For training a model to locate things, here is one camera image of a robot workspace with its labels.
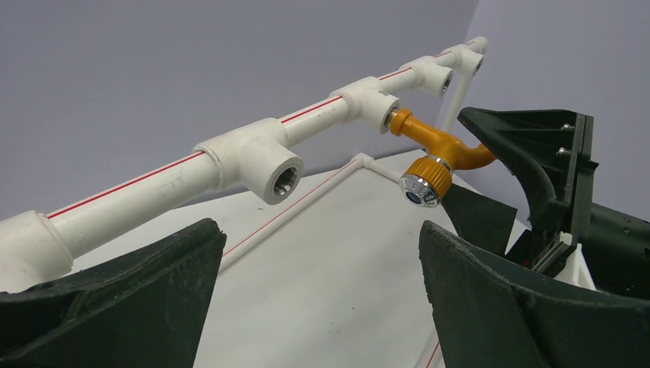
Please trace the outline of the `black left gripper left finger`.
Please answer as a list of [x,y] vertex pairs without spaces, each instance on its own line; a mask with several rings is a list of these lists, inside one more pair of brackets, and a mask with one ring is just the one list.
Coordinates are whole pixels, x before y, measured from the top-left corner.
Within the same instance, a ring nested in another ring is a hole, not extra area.
[[204,218],[150,245],[1,295],[3,367],[191,367],[226,234]]

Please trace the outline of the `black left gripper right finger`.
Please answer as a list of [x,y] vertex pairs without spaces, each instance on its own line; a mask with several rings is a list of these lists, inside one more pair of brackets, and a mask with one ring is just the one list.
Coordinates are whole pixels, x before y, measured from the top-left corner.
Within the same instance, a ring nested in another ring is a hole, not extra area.
[[448,367],[647,367],[649,303],[573,286],[422,224],[419,258]]

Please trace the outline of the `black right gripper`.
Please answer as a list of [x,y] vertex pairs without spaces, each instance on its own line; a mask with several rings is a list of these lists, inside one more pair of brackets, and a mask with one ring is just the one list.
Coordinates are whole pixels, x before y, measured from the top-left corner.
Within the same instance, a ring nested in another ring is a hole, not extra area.
[[[507,259],[553,277],[589,233],[594,119],[570,110],[464,107],[458,121],[517,178],[529,207],[526,230]],[[458,237],[505,256],[517,210],[452,185],[442,206]]]

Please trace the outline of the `yellow plastic water faucet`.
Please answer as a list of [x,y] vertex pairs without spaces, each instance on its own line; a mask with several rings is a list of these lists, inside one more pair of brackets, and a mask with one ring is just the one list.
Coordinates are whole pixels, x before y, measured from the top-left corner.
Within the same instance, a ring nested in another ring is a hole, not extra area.
[[422,122],[408,109],[392,110],[387,116],[389,132],[405,136],[426,148],[399,178],[402,194],[413,205],[436,207],[445,197],[456,170],[488,166],[497,157],[484,145],[471,148],[456,136]]

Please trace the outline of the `white PVC pipe frame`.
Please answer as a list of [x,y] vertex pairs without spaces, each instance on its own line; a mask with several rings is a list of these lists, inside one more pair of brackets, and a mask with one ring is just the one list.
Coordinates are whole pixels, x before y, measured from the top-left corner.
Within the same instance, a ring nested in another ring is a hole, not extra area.
[[459,72],[459,110],[480,69],[487,40],[476,37],[423,56],[381,77],[366,77],[325,100],[281,118],[266,118],[198,144],[181,159],[44,214],[27,211],[1,223],[1,295],[73,273],[74,261],[209,190],[241,183],[268,205],[287,199],[304,174],[292,147],[338,123],[362,120],[379,133],[400,108],[397,93],[419,88],[436,97]]

